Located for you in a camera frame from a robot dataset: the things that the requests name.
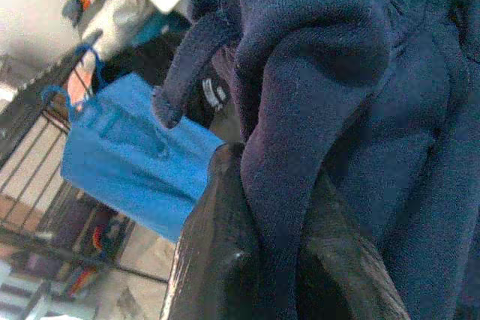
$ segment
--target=black garment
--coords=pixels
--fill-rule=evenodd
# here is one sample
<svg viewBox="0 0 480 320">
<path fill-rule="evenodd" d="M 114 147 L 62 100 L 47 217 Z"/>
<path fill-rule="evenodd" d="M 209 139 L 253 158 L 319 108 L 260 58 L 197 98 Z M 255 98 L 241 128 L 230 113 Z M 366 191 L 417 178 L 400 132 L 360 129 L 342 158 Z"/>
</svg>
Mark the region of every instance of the black garment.
<svg viewBox="0 0 480 320">
<path fill-rule="evenodd" d="M 164 34 L 137 47 L 128 47 L 106 62 L 101 75 L 111 83 L 128 73 L 139 74 L 148 84 L 162 86 L 167 77 L 176 47 L 181 43 L 182 33 Z M 92 88 L 97 92 L 99 82 L 96 73 Z M 209 127 L 216 111 L 221 110 L 230 99 L 228 85 L 212 67 L 202 72 L 202 82 L 196 84 L 187 103 L 187 117 Z"/>
</svg>

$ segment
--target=blue shopping bag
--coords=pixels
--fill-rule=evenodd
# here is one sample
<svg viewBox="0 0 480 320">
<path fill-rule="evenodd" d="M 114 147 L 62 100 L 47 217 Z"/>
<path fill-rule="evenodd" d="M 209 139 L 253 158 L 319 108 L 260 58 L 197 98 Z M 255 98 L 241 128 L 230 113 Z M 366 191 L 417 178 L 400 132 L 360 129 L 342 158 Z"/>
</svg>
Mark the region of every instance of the blue shopping bag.
<svg viewBox="0 0 480 320">
<path fill-rule="evenodd" d="M 138 223 L 176 241 L 201 197 L 207 167 L 222 144 L 184 118 L 165 130 L 151 109 L 152 88 L 135 73 L 70 107 L 62 176 Z"/>
</svg>

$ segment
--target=white wall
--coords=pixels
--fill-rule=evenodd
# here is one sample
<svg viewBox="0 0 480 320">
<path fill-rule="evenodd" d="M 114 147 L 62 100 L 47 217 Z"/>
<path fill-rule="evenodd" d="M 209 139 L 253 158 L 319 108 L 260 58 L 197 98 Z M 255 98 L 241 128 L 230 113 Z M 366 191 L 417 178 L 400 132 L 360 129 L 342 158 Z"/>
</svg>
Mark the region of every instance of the white wall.
<svg viewBox="0 0 480 320">
<path fill-rule="evenodd" d="M 0 54 L 44 67 L 79 41 L 62 18 L 66 0 L 0 0 Z"/>
</svg>

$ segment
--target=floor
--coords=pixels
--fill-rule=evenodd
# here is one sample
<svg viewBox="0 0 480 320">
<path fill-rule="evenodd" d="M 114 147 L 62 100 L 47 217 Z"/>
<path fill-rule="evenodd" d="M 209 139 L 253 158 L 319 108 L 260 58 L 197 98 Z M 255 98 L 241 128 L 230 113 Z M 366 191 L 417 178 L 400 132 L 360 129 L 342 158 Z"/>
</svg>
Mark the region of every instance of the floor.
<svg viewBox="0 0 480 320">
<path fill-rule="evenodd" d="M 239 121 L 232 104 L 215 116 L 210 129 L 226 142 L 240 141 Z M 137 224 L 119 262 L 168 279 L 174 250 L 174 243 Z M 96 320 L 158 320 L 166 289 L 161 283 L 110 271 L 97 281 L 87 301 L 98 308 Z"/>
</svg>

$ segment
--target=navy fleece fabric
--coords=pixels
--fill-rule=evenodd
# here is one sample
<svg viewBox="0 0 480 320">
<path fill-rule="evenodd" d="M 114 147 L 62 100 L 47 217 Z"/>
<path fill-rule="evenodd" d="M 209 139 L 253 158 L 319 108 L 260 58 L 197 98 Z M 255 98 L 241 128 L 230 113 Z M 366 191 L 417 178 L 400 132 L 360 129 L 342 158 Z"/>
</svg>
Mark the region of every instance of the navy fleece fabric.
<svg viewBox="0 0 480 320">
<path fill-rule="evenodd" d="M 322 164 L 384 253 L 412 319 L 452 319 L 480 199 L 469 90 L 478 4 L 190 0 L 199 22 L 154 105 L 174 126 L 214 54 L 246 141 L 241 176 L 264 264 L 259 319 L 296 319 L 296 254 Z"/>
</svg>

